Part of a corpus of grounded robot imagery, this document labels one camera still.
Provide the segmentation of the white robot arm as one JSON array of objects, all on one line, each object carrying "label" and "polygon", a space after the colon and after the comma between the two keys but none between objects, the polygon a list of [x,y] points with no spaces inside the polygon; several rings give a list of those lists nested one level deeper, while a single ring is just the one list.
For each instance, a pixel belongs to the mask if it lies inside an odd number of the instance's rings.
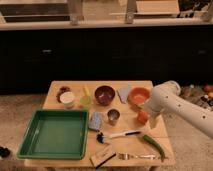
[{"label": "white robot arm", "polygon": [[181,87],[176,81],[167,81],[154,86],[143,109],[153,118],[163,109],[185,119],[192,126],[213,139],[213,112],[190,103],[180,97]]}]

